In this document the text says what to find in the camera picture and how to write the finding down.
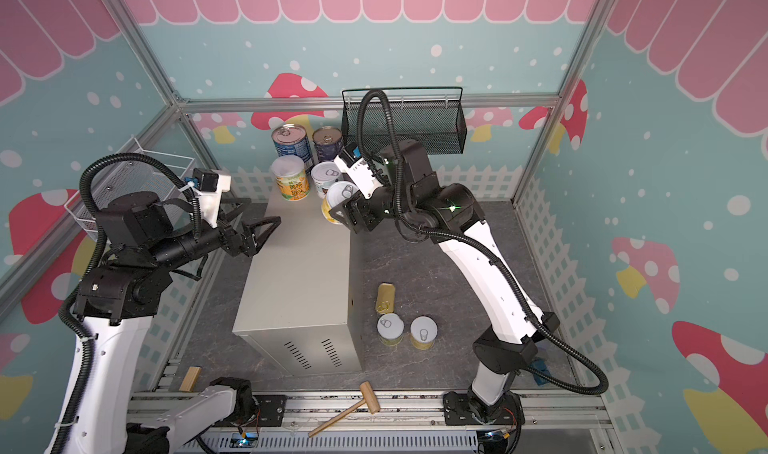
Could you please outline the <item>peach fruit can plastic lid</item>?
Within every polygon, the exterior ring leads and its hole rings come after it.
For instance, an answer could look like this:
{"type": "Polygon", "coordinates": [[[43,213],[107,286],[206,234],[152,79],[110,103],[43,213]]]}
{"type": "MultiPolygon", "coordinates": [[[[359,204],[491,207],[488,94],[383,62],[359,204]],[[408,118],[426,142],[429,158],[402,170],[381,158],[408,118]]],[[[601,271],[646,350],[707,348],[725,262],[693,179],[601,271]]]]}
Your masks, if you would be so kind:
{"type": "Polygon", "coordinates": [[[279,156],[270,166],[277,188],[282,198],[288,201],[304,200],[310,186],[305,163],[296,155],[279,156]]]}

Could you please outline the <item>dark blue chopped tomato can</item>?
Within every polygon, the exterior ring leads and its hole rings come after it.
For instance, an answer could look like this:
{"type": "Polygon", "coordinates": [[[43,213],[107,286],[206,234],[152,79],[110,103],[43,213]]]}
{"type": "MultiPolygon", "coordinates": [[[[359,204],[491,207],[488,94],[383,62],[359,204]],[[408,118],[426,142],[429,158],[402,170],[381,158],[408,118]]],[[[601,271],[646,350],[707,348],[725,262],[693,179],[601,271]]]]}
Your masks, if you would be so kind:
{"type": "Polygon", "coordinates": [[[339,128],[323,126],[312,134],[312,142],[319,162],[333,161],[343,147],[343,133],[339,128]]]}

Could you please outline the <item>blue soup can pink lid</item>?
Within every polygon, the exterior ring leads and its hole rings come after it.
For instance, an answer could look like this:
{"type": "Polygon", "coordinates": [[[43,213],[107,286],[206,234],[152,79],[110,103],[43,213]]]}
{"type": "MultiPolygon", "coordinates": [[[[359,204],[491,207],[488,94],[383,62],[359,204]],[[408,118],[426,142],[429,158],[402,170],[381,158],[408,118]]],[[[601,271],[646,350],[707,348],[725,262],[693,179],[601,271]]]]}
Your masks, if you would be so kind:
{"type": "Polygon", "coordinates": [[[299,124],[288,123],[276,127],[271,134],[279,156],[300,157],[307,170],[314,166],[314,158],[306,129],[299,124]]]}

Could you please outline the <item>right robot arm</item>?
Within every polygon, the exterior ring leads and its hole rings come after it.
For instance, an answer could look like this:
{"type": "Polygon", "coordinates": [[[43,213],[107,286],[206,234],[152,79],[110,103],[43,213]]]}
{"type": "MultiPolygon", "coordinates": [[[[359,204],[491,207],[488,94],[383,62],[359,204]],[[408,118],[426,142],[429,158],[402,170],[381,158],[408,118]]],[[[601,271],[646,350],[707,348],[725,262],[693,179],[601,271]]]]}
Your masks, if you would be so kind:
{"type": "Polygon", "coordinates": [[[606,373],[556,336],[556,313],[535,305],[503,259],[471,190],[460,183],[441,185],[423,144],[397,134],[394,112],[381,88],[363,94],[354,134],[335,162],[356,190],[331,206],[331,217],[354,233],[370,232],[391,219],[404,239],[431,240],[459,268],[491,321],[473,343],[479,361],[475,377],[466,395],[445,395],[446,414],[470,416],[480,424],[507,412],[519,416],[520,400],[510,387],[520,371],[572,393],[606,393],[606,373]],[[596,385],[576,385],[535,368],[541,340],[584,366],[596,385]]]}

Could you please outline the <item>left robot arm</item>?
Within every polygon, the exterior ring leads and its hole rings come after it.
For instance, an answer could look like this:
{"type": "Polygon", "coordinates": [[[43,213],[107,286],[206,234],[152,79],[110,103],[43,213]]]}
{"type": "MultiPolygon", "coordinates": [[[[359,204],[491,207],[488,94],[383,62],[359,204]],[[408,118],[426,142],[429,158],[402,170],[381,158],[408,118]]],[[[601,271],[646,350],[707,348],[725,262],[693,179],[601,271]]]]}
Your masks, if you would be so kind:
{"type": "Polygon", "coordinates": [[[59,318],[76,337],[76,349],[48,451],[51,453],[171,453],[200,441],[219,422],[243,429],[261,407],[248,380],[215,379],[200,394],[148,423],[127,419],[133,376],[141,347],[163,292],[186,265],[204,265],[209,254],[258,254],[280,226],[277,216],[234,227],[247,200],[225,200],[223,176],[195,170],[179,177],[160,160],[139,152],[116,153],[84,170],[79,195],[97,228],[94,252],[79,283],[59,308],[59,318]],[[100,207],[94,179],[106,168],[142,163],[178,190],[175,205],[191,220],[175,228],[167,204],[152,191],[128,193],[100,207]]]}

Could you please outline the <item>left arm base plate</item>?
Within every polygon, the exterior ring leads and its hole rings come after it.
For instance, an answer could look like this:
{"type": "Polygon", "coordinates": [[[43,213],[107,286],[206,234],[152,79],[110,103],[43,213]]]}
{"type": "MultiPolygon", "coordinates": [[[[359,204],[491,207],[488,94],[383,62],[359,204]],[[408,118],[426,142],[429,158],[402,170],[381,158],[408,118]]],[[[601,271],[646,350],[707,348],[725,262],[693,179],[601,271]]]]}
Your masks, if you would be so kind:
{"type": "Polygon", "coordinates": [[[247,429],[281,427],[286,414],[288,397],[280,394],[253,394],[254,407],[250,416],[237,426],[247,429]]]}

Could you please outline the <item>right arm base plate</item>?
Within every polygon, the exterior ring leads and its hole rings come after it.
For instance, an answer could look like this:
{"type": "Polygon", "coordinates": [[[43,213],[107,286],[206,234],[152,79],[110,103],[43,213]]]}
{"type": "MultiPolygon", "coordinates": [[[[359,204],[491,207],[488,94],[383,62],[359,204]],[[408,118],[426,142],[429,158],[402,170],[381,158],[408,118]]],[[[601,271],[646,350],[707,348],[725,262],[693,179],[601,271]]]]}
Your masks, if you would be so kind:
{"type": "Polygon", "coordinates": [[[443,396],[444,422],[448,426],[522,426],[525,424],[520,396],[505,392],[486,405],[472,392],[450,391],[443,396]]]}

